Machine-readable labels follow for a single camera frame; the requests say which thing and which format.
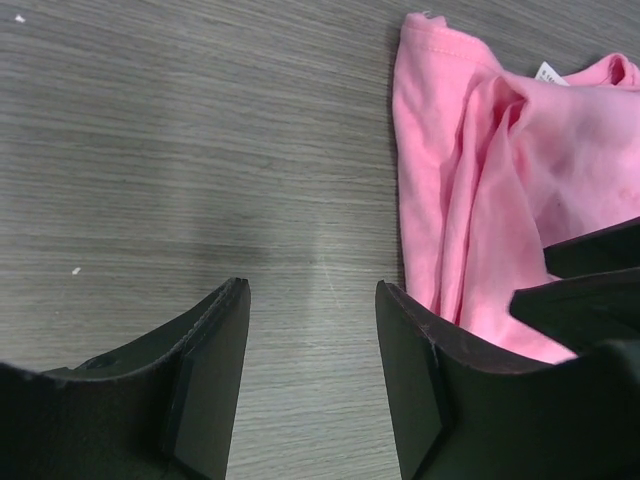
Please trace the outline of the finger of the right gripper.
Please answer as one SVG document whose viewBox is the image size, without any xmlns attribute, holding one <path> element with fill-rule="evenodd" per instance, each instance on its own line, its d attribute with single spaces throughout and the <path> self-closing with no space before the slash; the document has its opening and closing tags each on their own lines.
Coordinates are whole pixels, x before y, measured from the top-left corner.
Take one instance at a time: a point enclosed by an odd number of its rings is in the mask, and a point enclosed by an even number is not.
<svg viewBox="0 0 640 480">
<path fill-rule="evenodd" d="M 560 278 L 639 266 L 639 218 L 544 248 L 547 271 Z"/>
<path fill-rule="evenodd" d="M 517 290 L 509 313 L 579 355 L 606 341 L 635 341 L 639 338 L 639 269 Z"/>
</svg>

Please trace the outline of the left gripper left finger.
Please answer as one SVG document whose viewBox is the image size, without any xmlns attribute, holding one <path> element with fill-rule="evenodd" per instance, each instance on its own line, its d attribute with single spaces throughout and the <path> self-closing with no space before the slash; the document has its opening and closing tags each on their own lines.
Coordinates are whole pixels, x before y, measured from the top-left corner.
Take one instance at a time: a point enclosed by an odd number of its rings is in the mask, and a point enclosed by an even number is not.
<svg viewBox="0 0 640 480">
<path fill-rule="evenodd" d="M 76 368 L 1 367 L 5 479 L 222 479 L 250 319 L 232 278 Z"/>
</svg>

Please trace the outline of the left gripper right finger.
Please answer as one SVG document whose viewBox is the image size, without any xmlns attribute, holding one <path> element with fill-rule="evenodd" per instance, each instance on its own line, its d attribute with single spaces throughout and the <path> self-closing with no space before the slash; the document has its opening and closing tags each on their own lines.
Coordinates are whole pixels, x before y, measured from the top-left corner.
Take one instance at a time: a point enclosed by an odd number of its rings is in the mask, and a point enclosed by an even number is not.
<svg viewBox="0 0 640 480">
<path fill-rule="evenodd" d="M 639 345 L 608 341 L 560 364 L 488 343 L 397 286 L 376 322 L 405 479 L 635 479 Z"/>
</svg>

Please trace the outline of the pink t shirt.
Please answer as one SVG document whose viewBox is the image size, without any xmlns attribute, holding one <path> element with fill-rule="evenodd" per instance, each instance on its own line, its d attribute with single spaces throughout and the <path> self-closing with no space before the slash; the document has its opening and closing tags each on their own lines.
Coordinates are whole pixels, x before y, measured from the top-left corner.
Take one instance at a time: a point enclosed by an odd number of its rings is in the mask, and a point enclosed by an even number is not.
<svg viewBox="0 0 640 480">
<path fill-rule="evenodd" d="M 545 247 L 638 216 L 638 67 L 611 54 L 560 82 L 529 78 L 444 18 L 412 13 L 392 110 L 408 293 L 508 351 L 569 360 L 508 306 L 552 280 Z"/>
</svg>

